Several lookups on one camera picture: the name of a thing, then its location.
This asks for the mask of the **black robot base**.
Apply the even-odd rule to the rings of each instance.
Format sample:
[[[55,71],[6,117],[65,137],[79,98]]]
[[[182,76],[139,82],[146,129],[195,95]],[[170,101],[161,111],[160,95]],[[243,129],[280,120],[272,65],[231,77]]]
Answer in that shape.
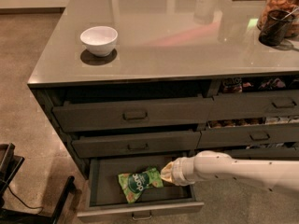
[[[42,203],[31,203],[41,191],[37,181],[23,176],[20,180],[17,179],[24,162],[25,158],[15,153],[14,144],[0,145],[0,224],[59,224],[69,194],[75,193],[75,177],[71,175],[66,179],[53,212],[45,216],[42,214],[44,211]],[[9,193],[25,207],[24,211],[6,208]]]

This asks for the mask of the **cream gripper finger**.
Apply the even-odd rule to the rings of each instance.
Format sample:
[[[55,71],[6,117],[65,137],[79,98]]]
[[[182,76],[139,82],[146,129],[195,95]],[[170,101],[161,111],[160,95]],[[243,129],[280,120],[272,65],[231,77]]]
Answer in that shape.
[[[173,183],[171,175],[161,175],[161,179],[168,183]]]
[[[172,171],[173,162],[169,162],[162,170],[161,175],[169,175]]]

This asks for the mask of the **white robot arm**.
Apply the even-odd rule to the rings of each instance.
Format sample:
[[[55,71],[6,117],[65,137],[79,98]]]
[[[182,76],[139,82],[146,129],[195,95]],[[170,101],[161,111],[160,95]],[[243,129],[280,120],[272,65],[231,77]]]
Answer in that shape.
[[[193,157],[181,157],[170,161],[162,169],[161,179],[176,186],[233,179],[255,188],[298,193],[299,162],[239,160],[222,152],[207,150]]]

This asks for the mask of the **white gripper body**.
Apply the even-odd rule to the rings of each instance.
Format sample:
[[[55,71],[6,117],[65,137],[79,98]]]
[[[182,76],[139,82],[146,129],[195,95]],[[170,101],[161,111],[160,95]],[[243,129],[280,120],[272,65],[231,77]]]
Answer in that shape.
[[[177,186],[188,186],[194,184],[193,165],[194,158],[177,158],[173,162],[171,171],[172,181]]]

